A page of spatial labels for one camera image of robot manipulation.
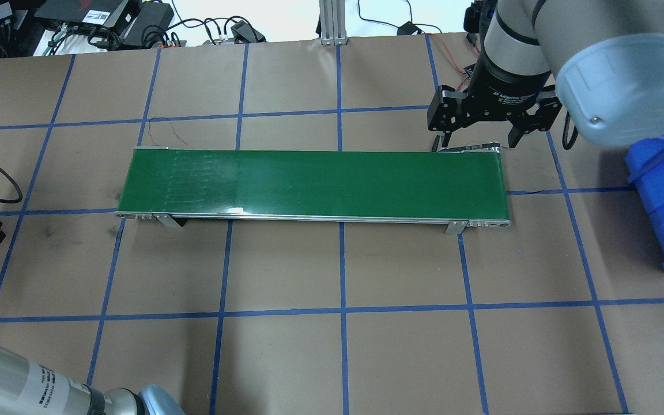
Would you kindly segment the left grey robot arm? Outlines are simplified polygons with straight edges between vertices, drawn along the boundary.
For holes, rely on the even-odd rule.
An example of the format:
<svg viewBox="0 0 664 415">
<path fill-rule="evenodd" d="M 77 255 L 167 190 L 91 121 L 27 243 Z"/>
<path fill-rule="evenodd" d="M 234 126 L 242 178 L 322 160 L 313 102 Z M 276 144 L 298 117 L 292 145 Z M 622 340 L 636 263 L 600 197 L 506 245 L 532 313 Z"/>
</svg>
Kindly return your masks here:
<svg viewBox="0 0 664 415">
<path fill-rule="evenodd" d="M 2 216 L 0 414 L 184 414 L 186 323 L 109 313 L 126 224 L 110 210 Z"/>
</svg>

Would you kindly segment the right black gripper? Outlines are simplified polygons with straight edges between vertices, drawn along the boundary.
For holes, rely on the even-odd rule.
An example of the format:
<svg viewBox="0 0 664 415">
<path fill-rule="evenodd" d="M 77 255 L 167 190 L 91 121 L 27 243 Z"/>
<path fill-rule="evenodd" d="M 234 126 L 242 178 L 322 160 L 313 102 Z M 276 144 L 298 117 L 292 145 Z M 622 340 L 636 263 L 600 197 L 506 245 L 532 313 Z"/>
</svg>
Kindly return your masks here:
<svg viewBox="0 0 664 415">
<path fill-rule="evenodd" d="M 449 147 L 458 129 L 478 122 L 508 121 L 512 125 L 508 146 L 517 147 L 525 134 L 550 129 L 562 107 L 555 86 L 533 95 L 511 96 L 490 87 L 475 94 L 441 85 L 427 109 L 427 129 L 443 132 L 441 146 Z"/>
</svg>

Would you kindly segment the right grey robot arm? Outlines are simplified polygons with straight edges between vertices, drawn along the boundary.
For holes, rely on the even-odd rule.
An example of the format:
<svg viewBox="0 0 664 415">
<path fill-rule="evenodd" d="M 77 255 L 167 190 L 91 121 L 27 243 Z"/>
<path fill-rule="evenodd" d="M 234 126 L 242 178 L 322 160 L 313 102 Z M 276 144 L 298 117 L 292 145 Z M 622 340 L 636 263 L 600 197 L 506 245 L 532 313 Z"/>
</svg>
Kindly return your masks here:
<svg viewBox="0 0 664 415">
<path fill-rule="evenodd" d="M 463 26 L 480 54 L 465 90 L 437 87 L 430 131 L 508 121 L 513 148 L 566 110 L 598 145 L 664 134 L 664 1 L 474 1 Z"/>
</svg>

